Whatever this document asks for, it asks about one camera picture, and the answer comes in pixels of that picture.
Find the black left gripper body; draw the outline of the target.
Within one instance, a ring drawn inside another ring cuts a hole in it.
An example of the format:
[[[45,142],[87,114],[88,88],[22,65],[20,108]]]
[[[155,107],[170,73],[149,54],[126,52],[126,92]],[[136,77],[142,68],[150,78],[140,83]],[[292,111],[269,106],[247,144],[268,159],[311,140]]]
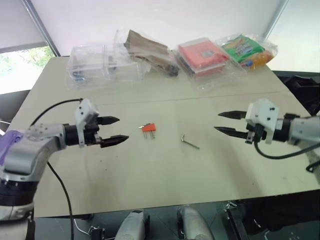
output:
[[[102,117],[94,117],[85,125],[83,130],[85,145],[92,146],[101,144],[102,138],[98,134],[101,123]]]

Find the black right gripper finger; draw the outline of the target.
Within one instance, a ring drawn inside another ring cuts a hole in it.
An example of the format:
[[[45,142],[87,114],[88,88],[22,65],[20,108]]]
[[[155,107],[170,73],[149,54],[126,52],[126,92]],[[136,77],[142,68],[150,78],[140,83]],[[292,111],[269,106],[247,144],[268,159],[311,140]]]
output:
[[[231,127],[215,126],[214,128],[230,137],[246,139],[248,136],[247,132],[237,131],[235,128],[231,128]]]
[[[218,114],[218,116],[230,118],[230,119],[243,119],[246,117],[246,111],[240,110],[232,110],[232,111],[225,111]]]

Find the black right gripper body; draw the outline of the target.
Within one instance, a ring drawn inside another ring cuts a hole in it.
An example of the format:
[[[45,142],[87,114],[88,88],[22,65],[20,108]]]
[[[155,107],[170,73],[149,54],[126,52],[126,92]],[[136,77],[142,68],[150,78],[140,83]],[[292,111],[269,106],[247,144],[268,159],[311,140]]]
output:
[[[245,138],[245,143],[247,144],[258,143],[261,140],[266,139],[266,131],[261,124],[257,123],[253,126],[247,123],[246,129],[248,130],[248,132]]]

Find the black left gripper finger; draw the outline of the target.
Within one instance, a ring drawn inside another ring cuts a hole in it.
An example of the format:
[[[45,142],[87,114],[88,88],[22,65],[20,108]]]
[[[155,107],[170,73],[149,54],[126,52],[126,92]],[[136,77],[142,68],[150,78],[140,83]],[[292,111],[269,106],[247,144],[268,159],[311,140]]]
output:
[[[129,138],[129,136],[121,135],[121,134],[111,136],[110,138],[103,138],[100,140],[100,147],[107,148],[107,147],[115,146],[115,145],[123,143],[128,138]]]
[[[102,125],[102,126],[111,125],[111,124],[116,123],[118,121],[120,121],[120,119],[117,117],[114,117],[114,116],[101,116],[101,117],[97,118],[97,124]]]

